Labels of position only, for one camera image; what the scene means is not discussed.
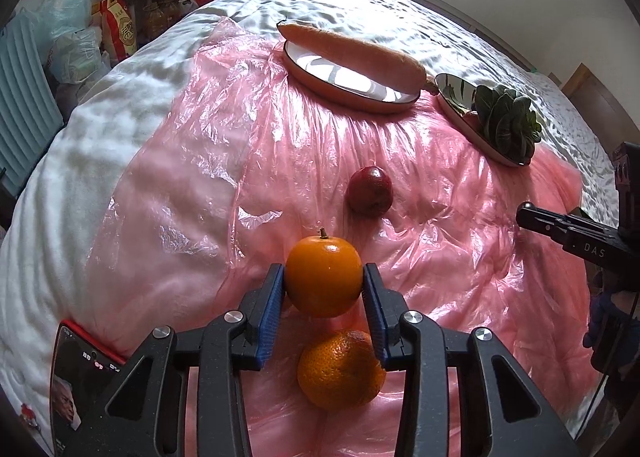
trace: blue glove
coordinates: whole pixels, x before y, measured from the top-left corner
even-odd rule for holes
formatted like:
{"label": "blue glove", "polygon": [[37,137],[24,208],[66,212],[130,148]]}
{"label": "blue glove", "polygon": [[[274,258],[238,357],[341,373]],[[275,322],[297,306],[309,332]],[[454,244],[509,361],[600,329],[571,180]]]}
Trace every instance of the blue glove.
{"label": "blue glove", "polygon": [[[611,301],[611,293],[601,293],[591,298],[589,314],[589,331],[582,339],[585,348],[593,347],[598,334],[602,329],[602,320],[605,313],[611,317],[618,318],[622,325],[628,321],[629,315],[618,309]],[[640,353],[640,321],[632,319],[624,337],[618,342],[616,354],[612,360],[613,365],[620,369],[635,361]]]}

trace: mandarin orange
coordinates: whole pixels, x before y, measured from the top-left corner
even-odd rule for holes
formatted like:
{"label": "mandarin orange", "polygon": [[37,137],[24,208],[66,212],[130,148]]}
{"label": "mandarin orange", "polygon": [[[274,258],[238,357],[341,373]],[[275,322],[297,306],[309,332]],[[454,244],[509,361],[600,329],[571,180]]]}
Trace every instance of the mandarin orange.
{"label": "mandarin orange", "polygon": [[346,313],[362,290],[362,262],[344,239],[306,237],[293,246],[284,268],[284,287],[292,304],[314,318]]}
{"label": "mandarin orange", "polygon": [[367,333],[342,330],[307,345],[298,362],[298,384],[316,407],[328,411],[366,405],[378,395],[386,372]]}

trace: wooden door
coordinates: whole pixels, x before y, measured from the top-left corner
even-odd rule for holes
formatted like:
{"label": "wooden door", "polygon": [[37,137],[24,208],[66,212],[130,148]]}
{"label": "wooden door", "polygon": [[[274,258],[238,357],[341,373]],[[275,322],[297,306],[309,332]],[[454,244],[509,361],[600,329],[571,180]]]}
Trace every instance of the wooden door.
{"label": "wooden door", "polygon": [[574,104],[611,157],[623,141],[640,144],[640,130],[602,82],[580,64],[562,92]]}

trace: bed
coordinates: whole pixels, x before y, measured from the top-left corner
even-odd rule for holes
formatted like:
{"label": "bed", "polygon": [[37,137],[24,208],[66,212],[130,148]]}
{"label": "bed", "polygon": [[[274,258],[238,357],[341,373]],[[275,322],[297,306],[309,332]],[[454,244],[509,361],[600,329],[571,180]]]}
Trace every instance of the bed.
{"label": "bed", "polygon": [[276,24],[294,17],[409,53],[433,75],[508,80],[534,102],[543,143],[580,170],[582,208],[594,220],[617,222],[609,159],[571,103],[546,76],[523,71],[446,18],[409,0],[216,0],[92,88],[31,175],[0,247],[0,384],[16,411],[23,403],[33,408],[43,448],[52,344],[60,320],[78,317],[85,304],[85,263],[111,195],[222,17],[274,40]]}

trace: cable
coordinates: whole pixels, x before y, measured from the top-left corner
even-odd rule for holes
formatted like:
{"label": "cable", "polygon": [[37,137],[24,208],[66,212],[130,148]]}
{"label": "cable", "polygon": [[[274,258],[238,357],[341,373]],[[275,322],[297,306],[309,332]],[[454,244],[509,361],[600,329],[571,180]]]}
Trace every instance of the cable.
{"label": "cable", "polygon": [[594,392],[593,397],[591,397],[591,402],[589,403],[589,406],[587,408],[587,413],[585,414],[582,420],[582,423],[580,423],[580,428],[578,428],[578,431],[575,433],[574,441],[577,440],[578,437],[580,437],[580,435],[582,434],[582,430],[584,429],[584,425],[587,424],[587,420],[589,419],[589,414],[591,413],[591,408],[593,408],[593,405],[596,402],[596,398],[600,393],[600,389],[604,384],[604,380],[607,379],[607,373],[609,372],[609,367],[611,365],[611,362],[613,361],[613,357],[616,354],[616,350],[618,349],[618,344],[620,343],[620,340],[622,339],[623,335],[626,334],[626,331],[628,330],[629,326],[631,325],[631,321],[634,318],[639,297],[640,297],[640,291],[636,293],[636,297],[634,298],[634,304],[631,306],[631,310],[629,311],[629,318],[626,319],[625,325],[623,326],[622,329],[618,331],[618,334],[616,334],[616,339],[613,341],[613,345],[611,345],[611,350],[609,352],[609,355],[607,356],[607,361],[604,364],[604,371],[602,373],[602,377],[600,378],[600,382],[596,387],[596,391]]}

